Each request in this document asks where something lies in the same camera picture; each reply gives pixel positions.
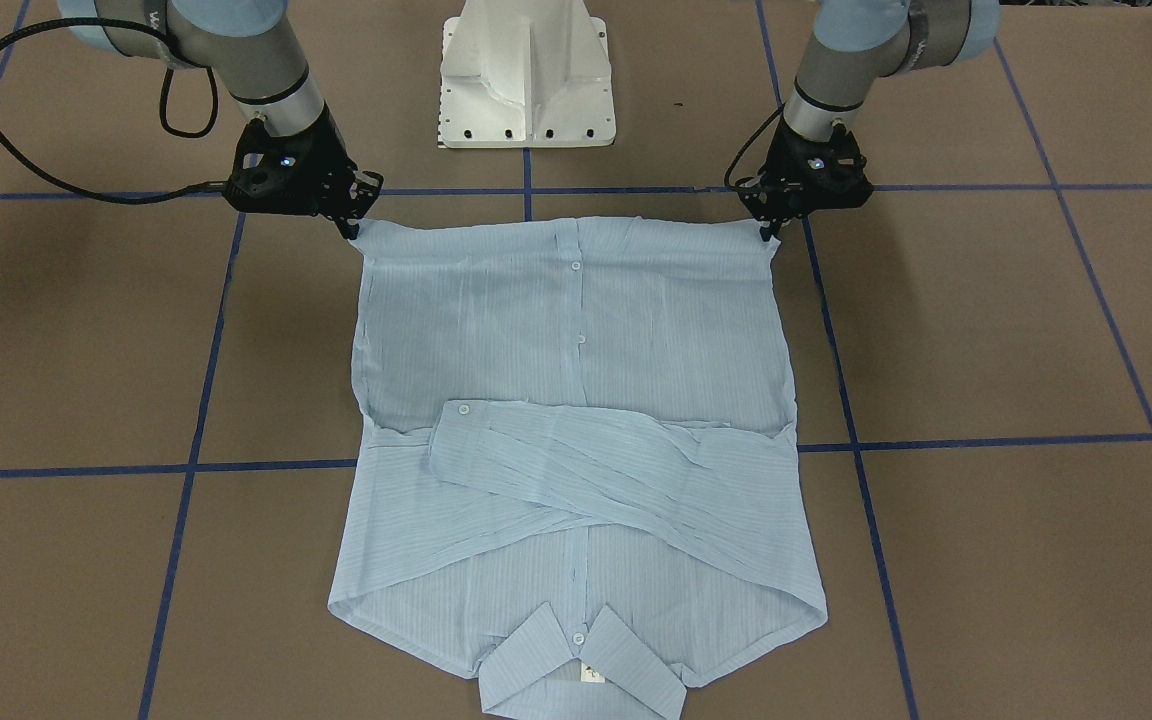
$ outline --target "cardboard floor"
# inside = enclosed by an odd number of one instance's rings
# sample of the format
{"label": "cardboard floor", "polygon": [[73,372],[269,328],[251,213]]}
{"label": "cardboard floor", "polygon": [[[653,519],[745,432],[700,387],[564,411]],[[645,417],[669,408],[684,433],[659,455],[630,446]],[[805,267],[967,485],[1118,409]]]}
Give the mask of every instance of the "cardboard floor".
{"label": "cardboard floor", "polygon": [[[710,188],[814,7],[589,8],[616,145],[524,154],[434,146],[460,0],[293,3],[393,188],[372,215],[742,218]],[[55,14],[0,0],[0,36]],[[166,137],[160,73],[35,37],[0,124],[101,190],[222,177],[238,113]],[[177,85],[199,123],[200,76]],[[856,132],[879,191],[774,262],[829,623],[685,720],[1152,717],[1152,9],[1006,9],[979,59],[878,82]],[[0,717],[480,717],[475,683],[325,607],[358,276],[324,220],[76,200],[0,147]]]}

